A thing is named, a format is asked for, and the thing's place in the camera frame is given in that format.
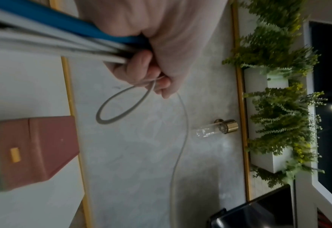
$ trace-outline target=hand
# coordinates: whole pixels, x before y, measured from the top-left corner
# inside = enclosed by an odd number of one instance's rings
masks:
[[[155,62],[151,51],[143,50],[136,53],[127,64],[114,65],[105,63],[114,76],[122,81],[126,81],[132,85],[150,88],[150,82],[157,79],[161,75],[161,69]],[[169,77],[165,76],[156,82],[154,91],[161,94],[163,98],[168,98],[167,90],[171,85]]]

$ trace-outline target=gray marble surface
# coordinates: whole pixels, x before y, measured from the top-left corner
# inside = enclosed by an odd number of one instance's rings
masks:
[[[198,139],[192,131],[217,118],[240,120],[235,69],[221,65],[232,42],[227,6],[179,91],[191,131],[175,177],[176,227],[203,228],[213,213],[246,201],[241,132]],[[96,227],[170,227],[170,180],[187,131],[177,96],[164,100],[152,94],[125,119],[99,125],[99,106],[128,85],[101,62],[70,59],[70,69]],[[119,114],[144,93],[136,89],[120,96],[103,117]]]

